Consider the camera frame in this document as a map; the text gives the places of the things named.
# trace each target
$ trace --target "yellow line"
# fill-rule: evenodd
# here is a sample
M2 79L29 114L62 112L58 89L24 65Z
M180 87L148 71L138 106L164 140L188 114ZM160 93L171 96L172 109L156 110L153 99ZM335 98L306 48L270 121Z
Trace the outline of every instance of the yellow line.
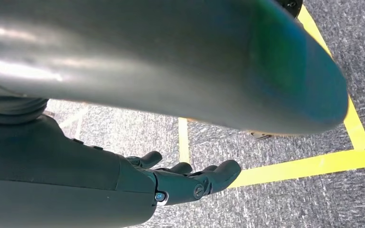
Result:
M353 148L361 150L365 149L365 130L350 97L349 107L344 124L350 141L352 142Z
M303 24L304 29L321 45L321 47L331 55L327 44L319 32L317 25L313 18L307 11L306 7L303 6L298 19ZM349 97L349 108L347 116L344 120L345 128L348 132L350 141L352 142L354 149L365 149L365 129L363 128L362 122L357 115L355 106L353 105L352 99Z
M180 162L191 163L188 145L188 124L186 118L178 118L178 144L180 151Z
M349 150L243 170L229 188L365 168L365 150Z

